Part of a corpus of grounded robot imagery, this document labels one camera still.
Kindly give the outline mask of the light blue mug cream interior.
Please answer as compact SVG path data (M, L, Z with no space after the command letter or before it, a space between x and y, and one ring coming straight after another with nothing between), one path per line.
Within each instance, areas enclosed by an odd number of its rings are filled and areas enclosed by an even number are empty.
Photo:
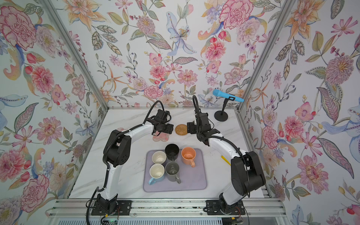
M165 168L162 164L154 164L150 168L150 180L149 185L153 185L157 182L161 182L165 178Z

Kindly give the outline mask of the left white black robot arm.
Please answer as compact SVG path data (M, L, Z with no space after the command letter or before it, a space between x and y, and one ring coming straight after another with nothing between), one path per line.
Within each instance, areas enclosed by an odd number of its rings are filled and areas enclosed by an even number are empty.
M111 132L108 142L103 151L103 163L106 165L104 185L97 189L97 206L101 211L110 214L118 208L117 185L123 165L130 157L131 145L146 135L171 134L173 125L169 123L171 115L169 111L159 109L157 114L147 117L143 123L130 129Z

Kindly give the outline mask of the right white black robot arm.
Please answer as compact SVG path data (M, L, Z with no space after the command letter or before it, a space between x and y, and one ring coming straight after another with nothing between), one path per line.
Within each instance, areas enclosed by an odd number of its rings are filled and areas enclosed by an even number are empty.
M214 212L229 215L244 197L265 185L266 179L257 153L245 152L212 128L207 113L195 112L195 120L187 123L187 132L196 135L206 146L218 151L231 165L231 184L219 195Z

